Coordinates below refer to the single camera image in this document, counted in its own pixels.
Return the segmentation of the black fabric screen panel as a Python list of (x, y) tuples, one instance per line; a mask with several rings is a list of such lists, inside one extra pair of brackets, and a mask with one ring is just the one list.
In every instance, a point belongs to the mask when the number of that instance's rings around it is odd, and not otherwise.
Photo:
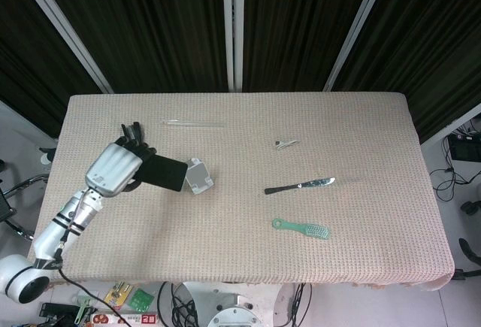
[(116, 93), (226, 92), (223, 0), (55, 0)]
[(481, 0), (376, 0), (336, 92), (399, 92), (420, 141), (481, 104)]
[(242, 92), (320, 92), (366, 0), (244, 0)]
[(0, 101), (56, 138), (70, 97), (100, 92), (35, 0), (0, 0)]

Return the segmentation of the green scrubbing brush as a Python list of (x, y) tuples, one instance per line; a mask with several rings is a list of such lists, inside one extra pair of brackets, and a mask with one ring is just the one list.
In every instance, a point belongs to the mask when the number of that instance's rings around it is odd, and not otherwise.
[(301, 233), (304, 236), (320, 239), (320, 240), (328, 240), (330, 238), (330, 231), (324, 226), (319, 226), (316, 224), (309, 224), (309, 223), (291, 223), (286, 220), (282, 220), (279, 218), (272, 220), (272, 226), (275, 229), (279, 230), (289, 230)]

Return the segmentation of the black box device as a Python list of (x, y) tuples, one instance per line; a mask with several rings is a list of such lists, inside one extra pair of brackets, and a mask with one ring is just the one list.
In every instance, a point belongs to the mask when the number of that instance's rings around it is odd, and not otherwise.
[(452, 159), (465, 162), (481, 162), (481, 135), (448, 136), (449, 150)]

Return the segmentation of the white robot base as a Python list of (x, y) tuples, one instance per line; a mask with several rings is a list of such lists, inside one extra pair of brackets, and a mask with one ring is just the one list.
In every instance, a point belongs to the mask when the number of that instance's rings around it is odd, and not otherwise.
[(280, 284), (185, 282), (199, 327), (274, 327)]

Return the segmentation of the black smartphone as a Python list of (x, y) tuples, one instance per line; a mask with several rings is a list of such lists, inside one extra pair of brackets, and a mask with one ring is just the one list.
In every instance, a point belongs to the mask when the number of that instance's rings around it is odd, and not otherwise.
[(154, 155), (140, 166), (134, 180), (180, 192), (187, 169), (185, 162)]

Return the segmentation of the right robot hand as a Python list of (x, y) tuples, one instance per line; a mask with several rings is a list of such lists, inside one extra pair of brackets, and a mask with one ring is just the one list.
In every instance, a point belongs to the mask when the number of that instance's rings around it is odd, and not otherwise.
[(470, 247), (470, 244), (464, 239), (458, 239), (459, 246), (463, 254), (467, 257), (469, 261), (481, 267), (481, 256), (478, 256)]

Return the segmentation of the clear plastic phone stand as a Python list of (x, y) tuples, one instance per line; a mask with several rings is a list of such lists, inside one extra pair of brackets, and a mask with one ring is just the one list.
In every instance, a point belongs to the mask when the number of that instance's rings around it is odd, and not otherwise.
[(190, 188), (194, 195), (199, 195), (209, 190), (214, 182), (203, 161), (191, 158), (186, 162), (185, 184)]

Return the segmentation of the black handled metal knife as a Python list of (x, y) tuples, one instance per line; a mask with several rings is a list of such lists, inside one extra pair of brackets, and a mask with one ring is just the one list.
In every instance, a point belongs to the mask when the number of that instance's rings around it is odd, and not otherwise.
[(264, 189), (264, 193), (266, 195), (271, 195), (271, 194), (274, 194), (274, 193), (284, 192), (284, 191), (293, 190), (293, 189), (323, 187), (323, 186), (328, 186), (330, 184), (333, 184), (333, 182), (335, 182), (335, 181), (336, 181), (335, 177), (328, 177), (328, 178), (322, 178), (322, 179), (317, 179), (317, 180), (310, 180), (310, 181), (307, 181), (307, 182), (292, 184), (292, 185), (288, 185), (288, 186), (278, 186), (278, 187), (266, 188), (266, 189)]

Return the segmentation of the beige woven tablecloth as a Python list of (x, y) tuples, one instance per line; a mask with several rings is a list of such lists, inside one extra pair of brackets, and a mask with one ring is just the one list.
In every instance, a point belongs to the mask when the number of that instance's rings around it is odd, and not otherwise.
[[(184, 128), (163, 120), (226, 123)], [(168, 158), (202, 160), (199, 195), (139, 186), (103, 201), (66, 253), (75, 280), (445, 286), (454, 270), (407, 101), (393, 92), (76, 95), (68, 104), (37, 231), (89, 166), (139, 122)], [(275, 141), (299, 140), (277, 150)], [(264, 189), (335, 177), (323, 187)], [(324, 226), (328, 240), (273, 219)]]

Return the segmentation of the green and white scraper tool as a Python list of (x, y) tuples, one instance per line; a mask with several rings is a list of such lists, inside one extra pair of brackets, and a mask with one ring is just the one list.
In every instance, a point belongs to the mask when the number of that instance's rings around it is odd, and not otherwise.
[(88, 295), (86, 292), (80, 290), (76, 297), (77, 306), (79, 307), (77, 315), (74, 320), (76, 326), (82, 325), (87, 319), (88, 315), (92, 313), (97, 304), (97, 299)]

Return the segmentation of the clear glass tube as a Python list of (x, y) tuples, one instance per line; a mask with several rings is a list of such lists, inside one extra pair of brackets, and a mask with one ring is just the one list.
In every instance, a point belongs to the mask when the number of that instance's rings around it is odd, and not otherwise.
[(205, 122), (205, 121), (191, 121), (191, 120), (163, 120), (162, 124), (171, 127), (184, 128), (225, 128), (226, 123)]

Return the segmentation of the black flat device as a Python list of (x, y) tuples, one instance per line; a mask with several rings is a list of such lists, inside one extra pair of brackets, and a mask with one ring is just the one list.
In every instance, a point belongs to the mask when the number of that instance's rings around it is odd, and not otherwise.
[(74, 323), (79, 307), (70, 304), (43, 303), (39, 316), (46, 321), (37, 327), (77, 327)]

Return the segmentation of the chrome frame chair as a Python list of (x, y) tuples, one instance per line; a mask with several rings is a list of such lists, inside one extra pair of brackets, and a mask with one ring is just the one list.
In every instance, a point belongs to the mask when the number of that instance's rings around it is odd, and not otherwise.
[(25, 229), (20, 224), (11, 220), (11, 218), (17, 213), (17, 210), (11, 207), (11, 205), (8, 203), (8, 199), (14, 197), (19, 192), (36, 183), (47, 183), (48, 178), (49, 174), (38, 174), (18, 183), (15, 186), (12, 186), (10, 189), (5, 191), (0, 188), (0, 223), (5, 223), (14, 233), (26, 239), (27, 241), (33, 241), (34, 232)]

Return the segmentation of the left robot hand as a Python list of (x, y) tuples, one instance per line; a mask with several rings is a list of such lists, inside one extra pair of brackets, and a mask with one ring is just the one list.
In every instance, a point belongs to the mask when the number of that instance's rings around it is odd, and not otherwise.
[(148, 144), (126, 136), (108, 144), (89, 167), (86, 185), (106, 198), (120, 194), (145, 161), (156, 154)]

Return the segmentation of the yellow padlock package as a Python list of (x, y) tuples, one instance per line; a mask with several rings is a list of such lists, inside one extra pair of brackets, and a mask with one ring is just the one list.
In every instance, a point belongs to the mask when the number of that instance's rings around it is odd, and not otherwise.
[(104, 301), (114, 310), (120, 310), (125, 304), (133, 285), (125, 281), (116, 282), (104, 297)]

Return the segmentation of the black stapler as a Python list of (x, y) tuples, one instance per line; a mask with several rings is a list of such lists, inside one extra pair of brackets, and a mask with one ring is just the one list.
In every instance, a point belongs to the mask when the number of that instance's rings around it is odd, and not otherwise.
[(144, 131), (139, 122), (133, 122), (131, 125), (121, 125), (124, 136), (129, 141), (136, 141), (138, 144), (144, 142)]

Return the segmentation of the red and white box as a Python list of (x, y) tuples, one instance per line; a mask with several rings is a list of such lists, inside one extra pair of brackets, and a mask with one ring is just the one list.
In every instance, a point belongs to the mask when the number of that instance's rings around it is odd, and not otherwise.
[(127, 313), (121, 317), (112, 313), (94, 313), (87, 327), (162, 327), (154, 313)]

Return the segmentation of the green packet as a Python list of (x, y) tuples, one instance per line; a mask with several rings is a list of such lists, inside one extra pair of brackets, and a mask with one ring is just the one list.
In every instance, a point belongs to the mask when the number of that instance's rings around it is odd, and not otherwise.
[(142, 289), (137, 289), (128, 302), (128, 306), (137, 312), (144, 313), (150, 309), (154, 297)]

